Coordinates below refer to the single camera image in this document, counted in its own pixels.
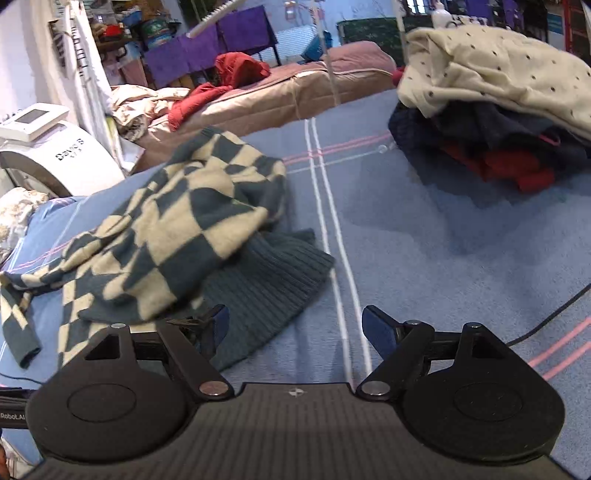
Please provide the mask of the blue cream checkered sweater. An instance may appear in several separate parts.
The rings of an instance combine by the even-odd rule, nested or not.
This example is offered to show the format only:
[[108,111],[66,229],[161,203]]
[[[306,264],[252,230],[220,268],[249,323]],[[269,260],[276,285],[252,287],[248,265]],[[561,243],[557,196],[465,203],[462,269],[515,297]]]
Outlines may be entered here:
[[149,332],[219,304],[229,328],[213,364],[245,360],[315,300],[335,265],[311,230],[273,230],[286,196],[283,161],[205,128],[58,258],[2,274],[2,333],[16,363],[27,368],[40,353],[28,309],[52,291],[62,296],[59,366],[117,323]]

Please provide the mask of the red jacket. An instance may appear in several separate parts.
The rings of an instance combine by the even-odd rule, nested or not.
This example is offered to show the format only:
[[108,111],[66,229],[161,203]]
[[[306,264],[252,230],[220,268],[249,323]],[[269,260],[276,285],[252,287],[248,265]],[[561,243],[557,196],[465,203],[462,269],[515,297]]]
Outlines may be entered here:
[[225,93],[252,85],[270,76],[269,64],[242,52],[218,55],[214,62],[214,70],[213,82],[199,85],[169,108],[167,121],[171,131],[176,131],[192,114]]

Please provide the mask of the cream dotted garment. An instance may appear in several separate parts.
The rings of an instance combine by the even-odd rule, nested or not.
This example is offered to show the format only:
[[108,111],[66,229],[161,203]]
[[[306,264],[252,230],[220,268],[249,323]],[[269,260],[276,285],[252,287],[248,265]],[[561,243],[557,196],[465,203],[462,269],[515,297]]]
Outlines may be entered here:
[[590,66],[578,57],[511,30],[475,24],[418,28],[407,40],[398,96],[425,117],[451,101],[488,101],[590,138]]

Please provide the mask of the floral beige quilt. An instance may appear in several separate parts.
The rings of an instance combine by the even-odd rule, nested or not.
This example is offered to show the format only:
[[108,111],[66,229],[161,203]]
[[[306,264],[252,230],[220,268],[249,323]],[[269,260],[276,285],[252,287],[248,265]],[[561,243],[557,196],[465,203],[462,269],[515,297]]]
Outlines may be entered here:
[[25,236],[29,221],[38,207],[49,196],[36,190],[16,187],[1,197],[0,208],[0,260],[4,262]]

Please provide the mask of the white David B machine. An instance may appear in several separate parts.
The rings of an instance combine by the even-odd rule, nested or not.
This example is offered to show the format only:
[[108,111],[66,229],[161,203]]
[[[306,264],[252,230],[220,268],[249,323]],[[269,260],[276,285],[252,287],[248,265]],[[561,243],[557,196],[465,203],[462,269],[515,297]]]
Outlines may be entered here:
[[1,122],[1,168],[35,179],[59,197],[89,196],[124,180],[107,150],[66,121],[68,109],[36,103]]

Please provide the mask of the red garment in pile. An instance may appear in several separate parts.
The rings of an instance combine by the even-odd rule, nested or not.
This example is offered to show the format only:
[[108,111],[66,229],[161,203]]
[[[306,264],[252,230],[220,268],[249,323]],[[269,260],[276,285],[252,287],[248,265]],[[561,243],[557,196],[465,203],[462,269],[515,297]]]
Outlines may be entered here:
[[556,180],[554,170],[528,151],[487,151],[480,157],[467,155],[458,146],[446,146],[443,151],[484,181],[513,182],[522,193],[545,190]]

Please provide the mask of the white lamp pole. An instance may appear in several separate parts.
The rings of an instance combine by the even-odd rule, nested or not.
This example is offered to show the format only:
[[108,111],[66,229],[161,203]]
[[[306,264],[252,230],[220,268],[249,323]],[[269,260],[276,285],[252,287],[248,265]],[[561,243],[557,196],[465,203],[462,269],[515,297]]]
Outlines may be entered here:
[[341,98],[339,97],[338,85],[335,83],[335,72],[334,69],[332,69],[332,59],[331,56],[329,56],[329,48],[327,45],[327,41],[325,41],[325,29],[322,25],[322,19],[320,15],[320,10],[318,10],[317,0],[311,1],[311,10],[312,14],[314,14],[315,24],[317,24],[318,27],[318,40],[320,40],[322,52],[324,52],[324,62],[328,70],[329,84],[331,85],[332,90],[332,99],[334,99],[335,107],[337,107],[339,106],[339,104],[341,104]]

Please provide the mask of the crumpled beige blanket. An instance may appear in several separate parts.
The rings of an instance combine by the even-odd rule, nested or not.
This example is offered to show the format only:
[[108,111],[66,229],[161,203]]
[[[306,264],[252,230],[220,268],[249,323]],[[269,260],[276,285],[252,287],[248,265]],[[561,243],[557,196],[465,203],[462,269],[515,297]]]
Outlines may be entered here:
[[133,84],[117,85],[111,88],[108,105],[119,135],[134,142],[155,119],[166,116],[172,105],[188,93],[189,89],[183,87],[153,90]]

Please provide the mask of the tan covered massage bed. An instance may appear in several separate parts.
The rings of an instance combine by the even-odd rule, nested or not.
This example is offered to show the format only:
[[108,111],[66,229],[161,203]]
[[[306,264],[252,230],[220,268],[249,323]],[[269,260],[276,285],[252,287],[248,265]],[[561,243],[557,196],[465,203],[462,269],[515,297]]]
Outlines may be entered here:
[[[335,72],[341,103],[392,89],[393,73]],[[308,119],[333,107],[328,70],[323,60],[274,67],[270,77],[225,93],[192,114],[176,131],[169,129],[167,117],[155,119],[136,141],[144,152],[134,171],[138,173],[166,162],[180,144],[204,127],[214,126],[245,136]]]

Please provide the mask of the dark navy clothes pile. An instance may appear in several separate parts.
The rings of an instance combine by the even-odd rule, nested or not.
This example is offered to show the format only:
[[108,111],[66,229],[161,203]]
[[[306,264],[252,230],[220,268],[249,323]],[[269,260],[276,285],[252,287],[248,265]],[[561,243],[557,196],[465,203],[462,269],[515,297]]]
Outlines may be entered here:
[[590,169],[588,140],[549,119],[486,101],[452,101],[432,118],[417,108],[398,104],[389,120],[389,130],[408,159],[457,164],[469,171],[443,148],[458,146],[475,157],[487,151],[528,151],[554,170],[555,182]]

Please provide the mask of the pink pillow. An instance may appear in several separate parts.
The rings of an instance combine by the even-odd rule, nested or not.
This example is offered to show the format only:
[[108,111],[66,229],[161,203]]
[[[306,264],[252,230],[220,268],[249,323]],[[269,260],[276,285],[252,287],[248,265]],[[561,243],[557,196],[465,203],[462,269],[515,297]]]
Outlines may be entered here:
[[372,41],[359,41],[329,49],[332,69],[338,74],[353,71],[383,71],[391,75],[397,64],[394,59]]

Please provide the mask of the purple hanging cloth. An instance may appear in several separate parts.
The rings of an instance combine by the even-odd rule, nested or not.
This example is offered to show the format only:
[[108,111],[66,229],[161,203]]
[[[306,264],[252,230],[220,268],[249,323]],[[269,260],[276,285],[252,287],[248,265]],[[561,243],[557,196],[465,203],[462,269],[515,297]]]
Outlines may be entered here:
[[194,38],[181,34],[148,50],[144,61],[155,87],[162,88],[184,75],[212,68],[221,54],[252,55],[276,44],[276,34],[260,5],[234,11]]

